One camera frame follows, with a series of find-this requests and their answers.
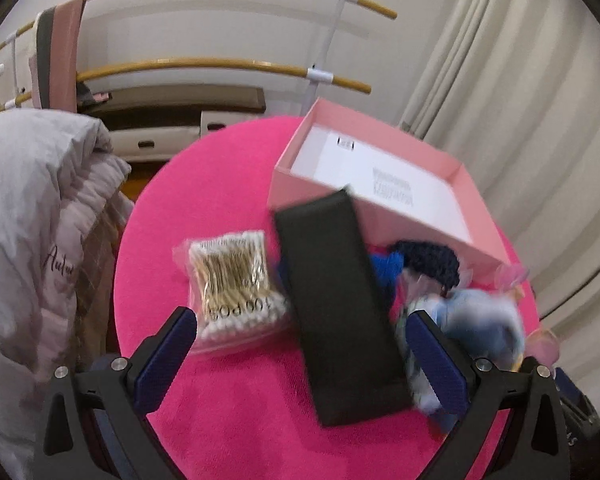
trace pink table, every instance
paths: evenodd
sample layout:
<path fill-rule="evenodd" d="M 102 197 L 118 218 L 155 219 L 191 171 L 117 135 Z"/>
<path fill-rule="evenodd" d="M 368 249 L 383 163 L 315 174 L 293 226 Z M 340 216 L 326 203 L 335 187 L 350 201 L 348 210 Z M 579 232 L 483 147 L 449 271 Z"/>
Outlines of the pink table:
<path fill-rule="evenodd" d="M 186 304 L 188 281 L 171 255 L 185 238 L 264 229 L 270 261 L 276 261 L 267 193 L 273 167 L 299 123 L 280 117 L 230 126 L 176 156 L 149 183 L 126 228 L 116 269 L 123 355 Z M 525 287 L 520 309 L 529 332 L 538 326 L 538 314 Z M 411 480 L 442 442 L 413 410 L 322 429 L 301 351 L 288 333 L 221 358 L 187 358 L 150 421 L 190 479 Z M 469 478 L 486 468 L 502 422 L 494 425 Z"/>

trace blue and white plush toy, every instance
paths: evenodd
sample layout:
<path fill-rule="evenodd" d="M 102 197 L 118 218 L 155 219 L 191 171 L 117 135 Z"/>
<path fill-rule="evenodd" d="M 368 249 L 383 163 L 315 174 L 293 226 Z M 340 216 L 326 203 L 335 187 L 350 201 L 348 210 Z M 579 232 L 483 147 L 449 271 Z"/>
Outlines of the blue and white plush toy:
<path fill-rule="evenodd" d="M 406 319 L 412 312 L 424 310 L 449 338 L 455 339 L 473 358 L 486 357 L 500 370 L 511 370 L 525 347 L 525 330 L 514 298 L 507 294 L 489 294 L 483 290 L 455 290 L 448 298 L 429 295 L 406 306 L 398 318 L 395 334 L 414 405 L 426 415 L 439 415 L 440 402 L 424 372 L 408 348 Z M 435 417 L 443 431 L 453 420 Z"/>

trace blue gripper pad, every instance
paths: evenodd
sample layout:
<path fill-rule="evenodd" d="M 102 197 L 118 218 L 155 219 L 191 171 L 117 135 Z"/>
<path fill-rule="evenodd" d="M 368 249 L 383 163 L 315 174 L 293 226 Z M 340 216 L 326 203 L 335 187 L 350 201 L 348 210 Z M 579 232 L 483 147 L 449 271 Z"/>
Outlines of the blue gripper pad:
<path fill-rule="evenodd" d="M 475 388 L 475 373 L 468 356 L 422 310 L 407 318 L 404 333 L 444 410 L 463 416 Z"/>
<path fill-rule="evenodd" d="M 198 322 L 192 310 L 178 307 L 156 335 L 138 347 L 130 361 L 128 389 L 139 415 L 160 407 L 180 365 L 196 339 Z"/>

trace printed symbol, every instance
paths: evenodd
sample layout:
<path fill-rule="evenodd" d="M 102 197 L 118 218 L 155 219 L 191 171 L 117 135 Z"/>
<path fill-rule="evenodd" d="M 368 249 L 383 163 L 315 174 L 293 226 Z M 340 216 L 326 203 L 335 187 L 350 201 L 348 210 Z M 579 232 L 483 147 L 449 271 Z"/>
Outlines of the printed symbol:
<path fill-rule="evenodd" d="M 353 140 L 351 139 L 343 139 L 342 137 L 338 137 L 338 146 L 345 148 L 346 150 L 353 151 Z"/>

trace silver screw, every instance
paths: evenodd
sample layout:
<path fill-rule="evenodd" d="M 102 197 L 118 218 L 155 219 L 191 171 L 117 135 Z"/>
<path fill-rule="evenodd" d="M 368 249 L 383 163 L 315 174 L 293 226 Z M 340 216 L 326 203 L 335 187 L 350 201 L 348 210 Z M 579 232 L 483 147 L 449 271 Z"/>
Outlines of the silver screw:
<path fill-rule="evenodd" d="M 480 358 L 476 360 L 475 367 L 481 372 L 489 372 L 493 368 L 493 365 L 488 359 Z"/>
<path fill-rule="evenodd" d="M 56 368 L 56 371 L 54 373 L 54 375 L 58 379 L 67 377 L 68 374 L 69 374 L 69 368 L 67 368 L 66 366 L 59 366 L 58 368 Z"/>
<path fill-rule="evenodd" d="M 549 368 L 547 368 L 544 365 L 540 365 L 538 368 L 536 368 L 536 370 L 538 371 L 538 375 L 541 377 L 550 377 L 551 376 L 551 370 L 549 370 Z"/>
<path fill-rule="evenodd" d="M 111 368 L 113 368 L 117 372 L 119 372 L 120 370 L 124 370 L 126 368 L 126 359 L 123 357 L 113 359 L 113 361 L 111 362 Z"/>

